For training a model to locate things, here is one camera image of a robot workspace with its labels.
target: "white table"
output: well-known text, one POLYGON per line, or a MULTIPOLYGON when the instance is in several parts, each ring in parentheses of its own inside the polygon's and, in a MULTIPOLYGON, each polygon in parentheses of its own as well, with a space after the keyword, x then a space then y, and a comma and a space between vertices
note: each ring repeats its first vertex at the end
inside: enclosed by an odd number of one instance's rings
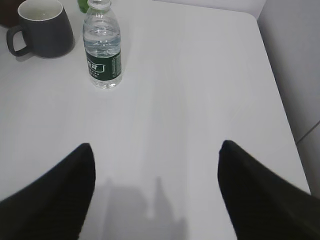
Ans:
POLYGON ((0 41, 0 198, 83 142, 96 190, 81 239, 236 239, 217 181, 225 139, 309 191, 256 20, 246 13, 115 0, 124 75, 89 81, 84 15, 62 1, 76 46, 17 60, 0 41))

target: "mug handle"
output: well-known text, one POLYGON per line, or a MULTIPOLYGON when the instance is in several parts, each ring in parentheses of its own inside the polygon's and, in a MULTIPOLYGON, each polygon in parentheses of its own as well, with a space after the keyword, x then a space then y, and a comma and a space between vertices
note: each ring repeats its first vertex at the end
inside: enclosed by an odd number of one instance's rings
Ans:
POLYGON ((28 46, 25 46, 24 48, 16 51, 14 47, 14 35, 18 32, 21 32, 23 30, 22 26, 14 26, 10 28, 6 32, 6 44, 8 45, 8 49, 10 53, 12 53, 16 57, 21 57, 23 55, 26 55, 27 53, 30 53, 30 48, 28 46))

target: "plastic bottle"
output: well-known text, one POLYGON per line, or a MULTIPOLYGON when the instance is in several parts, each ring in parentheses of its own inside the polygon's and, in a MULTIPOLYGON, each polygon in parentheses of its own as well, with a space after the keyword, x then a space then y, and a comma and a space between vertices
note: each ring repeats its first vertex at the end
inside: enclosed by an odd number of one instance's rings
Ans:
POLYGON ((121 34, 110 0, 88 0, 82 35, 91 81, 102 89, 122 80, 121 34))

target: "green label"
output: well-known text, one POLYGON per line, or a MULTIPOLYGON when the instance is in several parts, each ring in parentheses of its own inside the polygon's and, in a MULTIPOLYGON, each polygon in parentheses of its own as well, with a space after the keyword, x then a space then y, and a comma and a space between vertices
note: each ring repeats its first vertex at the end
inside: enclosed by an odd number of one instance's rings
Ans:
POLYGON ((112 57, 95 57, 85 53, 89 73, 95 79, 108 81, 121 74, 121 52, 112 57))

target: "coffee mug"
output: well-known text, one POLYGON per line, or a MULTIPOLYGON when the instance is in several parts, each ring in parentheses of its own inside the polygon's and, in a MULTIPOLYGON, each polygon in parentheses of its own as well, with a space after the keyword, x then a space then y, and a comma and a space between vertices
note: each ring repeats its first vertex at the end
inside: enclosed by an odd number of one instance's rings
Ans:
POLYGON ((9 51, 17 57, 29 52, 44 58, 56 58, 74 46, 74 34, 66 11, 58 0, 26 0, 17 9, 19 25, 6 33, 9 51), (22 32, 26 47, 16 51, 14 35, 22 32))

